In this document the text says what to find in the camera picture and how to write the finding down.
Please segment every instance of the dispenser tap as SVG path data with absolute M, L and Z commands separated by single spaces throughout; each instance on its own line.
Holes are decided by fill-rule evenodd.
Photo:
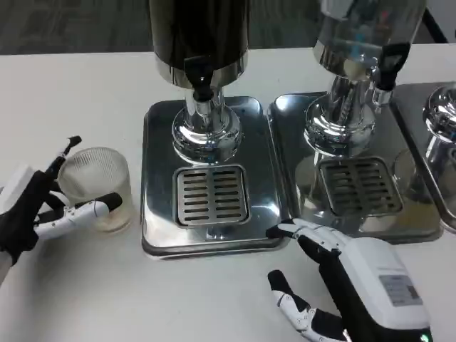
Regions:
M 374 105 L 381 107 L 391 101 L 396 78 L 407 61 L 410 47 L 410 43 L 397 43 L 382 48 L 378 67 L 373 72 L 372 102 Z

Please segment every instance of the robotic hand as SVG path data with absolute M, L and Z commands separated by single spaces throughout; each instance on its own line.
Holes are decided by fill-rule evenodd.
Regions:
M 277 306 L 312 342 L 432 342 L 423 301 L 394 248 L 382 240 L 352 239 L 324 226 L 293 219 L 266 231 L 296 239 L 319 264 L 341 317 L 312 308 L 293 293 L 280 271 L 268 275 Z
M 1 191 L 0 284 L 21 253 L 32 250 L 38 238 L 51 239 L 86 227 L 122 204 L 120 195 L 111 193 L 68 207 L 56 178 L 66 155 L 80 142 L 80 137 L 70 138 L 68 147 L 45 172 L 20 167 Z M 46 205 L 51 210 L 40 212 Z

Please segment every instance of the white robotic hand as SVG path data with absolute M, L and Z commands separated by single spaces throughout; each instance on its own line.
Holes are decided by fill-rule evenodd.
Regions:
M 268 238 L 296 239 L 319 264 L 341 317 L 313 309 L 296 296 L 280 271 L 268 275 L 277 305 L 311 342 L 431 342 L 429 318 L 407 269 L 387 242 L 352 239 L 341 232 L 293 219 L 266 231 Z
M 335 229 L 302 219 L 293 219 L 292 222 L 268 229 L 268 237 L 290 237 L 298 240 L 299 244 L 307 244 L 307 254 L 318 263 L 321 252 L 339 253 L 351 239 Z M 304 338 L 311 342 L 349 341 L 342 318 L 312 308 L 309 303 L 293 293 L 281 271 L 270 272 L 268 280 L 277 306 Z

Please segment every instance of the clear drinking glass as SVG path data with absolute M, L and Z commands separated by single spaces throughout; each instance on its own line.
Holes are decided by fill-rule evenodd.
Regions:
M 122 205 L 107 217 L 97 219 L 94 227 L 101 232 L 117 232 L 130 223 L 133 201 L 127 160 L 106 147 L 81 150 L 69 157 L 58 174 L 58 184 L 71 204 L 87 202 L 117 192 Z

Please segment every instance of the floor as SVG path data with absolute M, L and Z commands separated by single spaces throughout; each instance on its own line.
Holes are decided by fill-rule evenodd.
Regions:
M 251 48 L 314 45 L 318 0 L 251 5 Z M 422 25 L 415 42 L 434 41 Z M 0 0 L 3 55 L 151 50 L 147 0 Z

